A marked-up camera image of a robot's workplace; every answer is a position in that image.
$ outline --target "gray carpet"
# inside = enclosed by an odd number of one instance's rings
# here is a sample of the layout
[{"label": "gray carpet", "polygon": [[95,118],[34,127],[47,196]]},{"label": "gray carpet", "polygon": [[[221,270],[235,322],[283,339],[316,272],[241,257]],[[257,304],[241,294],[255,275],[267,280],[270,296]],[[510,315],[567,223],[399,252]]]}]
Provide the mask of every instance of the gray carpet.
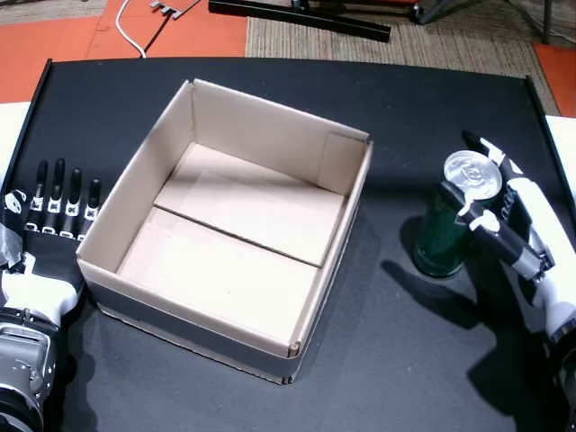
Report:
[{"label": "gray carpet", "polygon": [[0,0],[0,25],[102,14],[106,0]]},{"label": "gray carpet", "polygon": [[[541,7],[524,0],[525,11]],[[554,4],[553,27],[574,34],[574,0]],[[485,0],[427,26],[405,18],[363,15],[392,26],[389,43],[322,31],[295,24],[250,18],[247,57],[334,59],[464,70],[508,77],[530,75],[546,113],[558,114],[552,93],[532,48],[539,33],[504,0]],[[553,39],[554,43],[565,44]]]}]

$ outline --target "can lid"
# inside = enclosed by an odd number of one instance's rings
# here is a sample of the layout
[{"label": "can lid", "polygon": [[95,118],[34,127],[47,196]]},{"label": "can lid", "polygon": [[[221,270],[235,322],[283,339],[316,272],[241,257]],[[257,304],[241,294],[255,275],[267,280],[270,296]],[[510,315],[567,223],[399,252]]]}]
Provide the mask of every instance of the can lid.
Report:
[{"label": "can lid", "polygon": [[498,167],[476,151],[461,150],[444,163],[444,177],[474,200],[487,200],[498,194],[502,175]]}]

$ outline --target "black metal bar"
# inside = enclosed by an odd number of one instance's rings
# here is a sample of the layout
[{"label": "black metal bar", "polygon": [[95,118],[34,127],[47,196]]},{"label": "black metal bar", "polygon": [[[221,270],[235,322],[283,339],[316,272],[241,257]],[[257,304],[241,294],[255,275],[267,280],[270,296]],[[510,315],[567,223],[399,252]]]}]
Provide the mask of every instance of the black metal bar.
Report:
[{"label": "black metal bar", "polygon": [[44,84],[46,83],[46,79],[50,74],[52,69],[52,59],[48,58],[46,63],[44,64],[44,69],[40,75],[40,79],[38,80],[38,84],[36,85],[36,89],[34,90],[34,95],[30,100],[30,106],[28,107],[28,112],[26,113],[26,117],[24,117],[24,121],[22,123],[22,127],[20,129],[20,134],[18,135],[18,140],[16,141],[16,145],[14,146],[14,150],[12,153],[12,157],[10,158],[10,163],[8,164],[8,169],[6,169],[6,175],[4,177],[4,182],[0,187],[0,196],[6,195],[7,186],[12,182],[12,174],[14,172],[14,168],[18,163],[18,158],[21,155],[21,148],[23,146],[24,140],[26,139],[26,133],[28,132],[28,125],[34,115],[34,110],[38,101],[41,98],[42,89],[44,88]]},{"label": "black metal bar", "polygon": [[276,4],[249,2],[245,0],[209,0],[208,10],[216,14],[254,16],[268,20],[284,21],[308,25],[333,32],[360,36],[375,41],[387,42],[391,28],[361,20],[353,20],[337,15],[328,15],[311,11],[298,11],[291,7]]},{"label": "black metal bar", "polygon": [[542,30],[542,42],[550,43],[550,21],[552,20],[552,0],[544,0],[544,29]]}]

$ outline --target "orange floor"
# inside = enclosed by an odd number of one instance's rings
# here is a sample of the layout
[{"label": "orange floor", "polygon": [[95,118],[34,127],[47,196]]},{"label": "orange floor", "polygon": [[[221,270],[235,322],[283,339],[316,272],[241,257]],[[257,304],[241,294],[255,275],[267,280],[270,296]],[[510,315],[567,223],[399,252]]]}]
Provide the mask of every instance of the orange floor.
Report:
[{"label": "orange floor", "polygon": [[535,43],[534,49],[563,117],[576,117],[576,49]]},{"label": "orange floor", "polygon": [[[109,0],[101,16],[0,26],[0,103],[29,101],[46,59],[136,58],[139,53],[116,30],[122,0]],[[141,46],[164,21],[149,0],[130,0],[122,28]],[[247,19],[208,12],[202,0],[170,20],[150,48],[150,57],[242,57]]]}]

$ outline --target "robotic wrist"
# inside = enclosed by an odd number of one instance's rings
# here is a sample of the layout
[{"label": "robotic wrist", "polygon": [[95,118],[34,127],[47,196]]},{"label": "robotic wrist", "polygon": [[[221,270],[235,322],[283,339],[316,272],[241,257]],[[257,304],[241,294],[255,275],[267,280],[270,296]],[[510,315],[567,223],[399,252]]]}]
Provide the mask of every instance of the robotic wrist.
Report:
[{"label": "robotic wrist", "polygon": [[43,430],[41,405],[54,381],[58,339],[59,327],[47,319],[0,308],[0,425]]}]

